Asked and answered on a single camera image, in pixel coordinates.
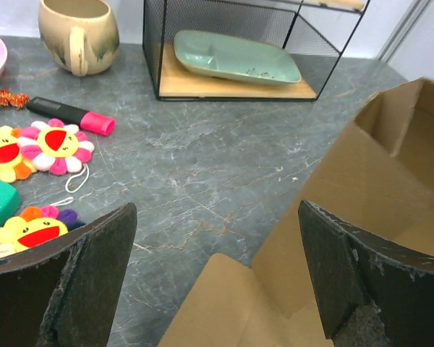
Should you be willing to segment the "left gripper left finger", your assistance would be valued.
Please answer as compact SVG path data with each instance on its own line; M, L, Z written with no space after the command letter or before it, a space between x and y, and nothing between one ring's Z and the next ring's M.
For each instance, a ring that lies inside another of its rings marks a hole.
M129 202L0 259L0 346L106 346L137 228Z

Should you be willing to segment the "brown cardboard box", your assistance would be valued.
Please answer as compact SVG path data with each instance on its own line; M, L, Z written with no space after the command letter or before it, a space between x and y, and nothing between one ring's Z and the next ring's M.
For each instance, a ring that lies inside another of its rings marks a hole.
M214 254L161 346L434 346L434 81L375 94L248 267Z

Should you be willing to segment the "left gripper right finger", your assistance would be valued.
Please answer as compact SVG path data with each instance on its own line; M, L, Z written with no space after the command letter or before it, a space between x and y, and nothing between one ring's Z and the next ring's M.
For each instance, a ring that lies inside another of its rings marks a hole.
M302 244L327 339L434 346L434 257L303 200Z

